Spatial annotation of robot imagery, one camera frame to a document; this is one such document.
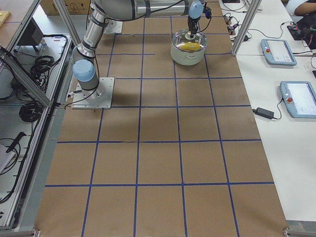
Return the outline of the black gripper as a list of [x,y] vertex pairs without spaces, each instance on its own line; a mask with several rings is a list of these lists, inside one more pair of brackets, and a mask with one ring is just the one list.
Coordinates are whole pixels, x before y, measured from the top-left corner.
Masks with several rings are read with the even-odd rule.
[[199,22],[199,18],[192,18],[192,17],[188,17],[188,28],[189,28],[189,31],[188,31],[188,36],[190,38],[193,37],[192,35],[192,32],[194,35],[197,34],[198,32],[198,22]]

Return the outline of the person forearm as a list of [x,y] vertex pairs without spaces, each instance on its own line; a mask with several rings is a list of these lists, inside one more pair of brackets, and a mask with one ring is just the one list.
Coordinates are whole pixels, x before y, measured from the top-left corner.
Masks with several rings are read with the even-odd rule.
[[314,13],[316,11],[316,3],[315,2],[301,2],[294,9],[294,14],[296,16],[305,16],[307,14]]

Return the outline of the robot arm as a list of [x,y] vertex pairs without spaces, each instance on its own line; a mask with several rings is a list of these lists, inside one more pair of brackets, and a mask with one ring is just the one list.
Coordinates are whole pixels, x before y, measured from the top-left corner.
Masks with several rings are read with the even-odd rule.
[[173,15],[188,15],[190,20],[198,20],[203,4],[202,0],[95,0],[86,33],[75,51],[73,73],[82,91],[89,95],[99,86],[94,67],[95,51],[109,21],[129,22]]

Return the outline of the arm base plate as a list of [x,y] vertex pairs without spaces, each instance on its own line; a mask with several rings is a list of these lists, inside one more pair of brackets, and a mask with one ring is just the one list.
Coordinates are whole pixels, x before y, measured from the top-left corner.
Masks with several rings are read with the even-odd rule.
[[[81,91],[74,95],[72,109],[110,109],[112,105],[113,89],[115,78],[100,78],[99,86],[96,91],[88,97],[93,91]],[[76,90],[81,90],[77,83]]]
[[104,29],[103,34],[121,34],[123,23],[121,21],[110,20],[107,27]]

